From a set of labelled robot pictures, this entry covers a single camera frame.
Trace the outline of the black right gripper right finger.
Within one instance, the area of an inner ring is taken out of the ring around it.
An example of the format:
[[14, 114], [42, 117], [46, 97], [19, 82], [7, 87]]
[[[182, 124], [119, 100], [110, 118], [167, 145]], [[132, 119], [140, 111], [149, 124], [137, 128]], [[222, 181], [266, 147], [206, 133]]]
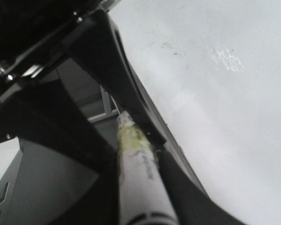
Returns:
[[181, 170], [150, 118], [118, 30], [97, 10], [65, 39], [70, 57], [108, 91], [118, 117], [119, 222], [122, 225], [238, 225]]

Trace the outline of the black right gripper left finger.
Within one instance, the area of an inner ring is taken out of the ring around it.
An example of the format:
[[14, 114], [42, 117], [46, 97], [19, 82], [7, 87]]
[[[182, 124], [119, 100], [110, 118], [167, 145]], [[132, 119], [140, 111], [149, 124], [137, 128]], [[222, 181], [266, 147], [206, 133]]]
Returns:
[[115, 225], [118, 223], [116, 152], [59, 80], [15, 89], [0, 100], [0, 147], [20, 146], [2, 182], [10, 202], [8, 225]]

